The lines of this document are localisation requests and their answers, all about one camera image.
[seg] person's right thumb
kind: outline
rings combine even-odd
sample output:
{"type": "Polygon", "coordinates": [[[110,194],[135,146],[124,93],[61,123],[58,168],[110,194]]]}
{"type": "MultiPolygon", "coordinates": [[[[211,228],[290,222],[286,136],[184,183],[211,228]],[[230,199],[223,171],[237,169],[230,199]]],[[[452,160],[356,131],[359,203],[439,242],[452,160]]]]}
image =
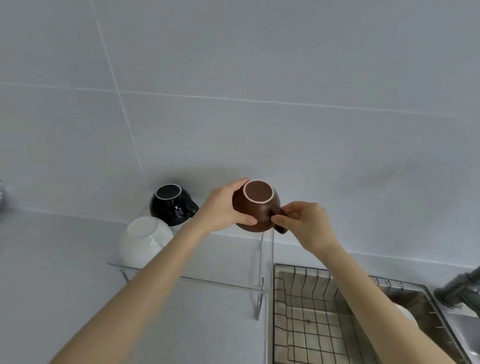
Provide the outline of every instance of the person's right thumb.
{"type": "Polygon", "coordinates": [[[288,230],[295,230],[299,221],[289,218],[283,215],[273,215],[272,222],[276,225],[280,225],[282,228],[286,228],[288,230]]]}

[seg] mug handle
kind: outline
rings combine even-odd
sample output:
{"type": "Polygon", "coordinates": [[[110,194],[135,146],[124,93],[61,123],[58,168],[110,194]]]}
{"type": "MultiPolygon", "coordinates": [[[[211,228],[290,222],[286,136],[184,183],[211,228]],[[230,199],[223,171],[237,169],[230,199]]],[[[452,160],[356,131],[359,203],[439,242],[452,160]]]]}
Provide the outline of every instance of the mug handle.
{"type": "Polygon", "coordinates": [[[195,202],[193,202],[192,200],[188,199],[188,198],[186,198],[183,201],[187,205],[188,214],[192,218],[198,211],[197,204],[195,202]]]}
{"type": "MultiPolygon", "coordinates": [[[[273,215],[287,216],[285,211],[283,211],[283,209],[277,204],[270,204],[269,209],[270,209],[270,217],[272,217],[273,215]]],[[[280,234],[285,234],[288,231],[288,229],[276,224],[273,224],[273,228],[277,230],[280,234]]]]}

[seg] white bowl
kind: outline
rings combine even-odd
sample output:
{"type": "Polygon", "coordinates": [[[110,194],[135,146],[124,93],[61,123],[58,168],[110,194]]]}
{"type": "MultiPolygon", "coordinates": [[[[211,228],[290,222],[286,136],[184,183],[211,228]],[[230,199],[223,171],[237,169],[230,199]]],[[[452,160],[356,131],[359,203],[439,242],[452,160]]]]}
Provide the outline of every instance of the white bowl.
{"type": "Polygon", "coordinates": [[[120,237],[119,251],[129,267],[143,268],[173,238],[171,228],[159,218],[143,216],[128,225],[120,237]]]}
{"type": "Polygon", "coordinates": [[[397,306],[397,308],[402,311],[402,313],[410,320],[410,321],[413,321],[417,326],[418,326],[418,323],[415,319],[415,317],[413,317],[412,313],[407,310],[405,307],[403,306],[400,306],[399,304],[396,304],[394,303],[395,306],[397,306]]]}

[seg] black wire grid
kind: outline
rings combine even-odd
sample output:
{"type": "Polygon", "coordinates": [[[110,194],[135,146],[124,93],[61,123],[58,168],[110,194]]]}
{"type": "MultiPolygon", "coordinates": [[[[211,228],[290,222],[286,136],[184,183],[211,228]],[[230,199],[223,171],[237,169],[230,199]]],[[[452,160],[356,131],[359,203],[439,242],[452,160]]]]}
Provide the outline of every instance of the black wire grid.
{"type": "MultiPolygon", "coordinates": [[[[280,267],[274,287],[274,364],[381,364],[328,271],[280,267]]],[[[433,339],[446,334],[423,286],[372,280],[393,302],[408,306],[417,321],[434,327],[433,339]]]]}

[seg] mug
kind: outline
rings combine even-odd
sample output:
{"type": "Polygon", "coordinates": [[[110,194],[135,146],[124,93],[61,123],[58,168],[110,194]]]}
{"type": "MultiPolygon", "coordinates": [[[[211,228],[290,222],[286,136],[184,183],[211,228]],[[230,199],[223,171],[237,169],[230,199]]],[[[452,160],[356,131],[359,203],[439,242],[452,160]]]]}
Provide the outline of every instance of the mug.
{"type": "Polygon", "coordinates": [[[198,206],[190,194],[177,184],[164,184],[150,200],[150,214],[165,221],[168,226],[184,223],[197,211],[198,206]]]}
{"type": "Polygon", "coordinates": [[[166,223],[152,216],[143,216],[132,221],[121,235],[120,256],[127,266],[141,269],[172,238],[172,229],[166,223]]]}
{"type": "Polygon", "coordinates": [[[248,181],[234,192],[232,205],[238,212],[251,215],[257,219],[257,223],[253,226],[237,224],[246,231],[263,232],[272,227],[280,234],[285,234],[288,231],[272,223],[271,217],[273,215],[287,216],[287,214],[280,207],[280,198],[275,189],[267,182],[261,180],[248,181]]]}

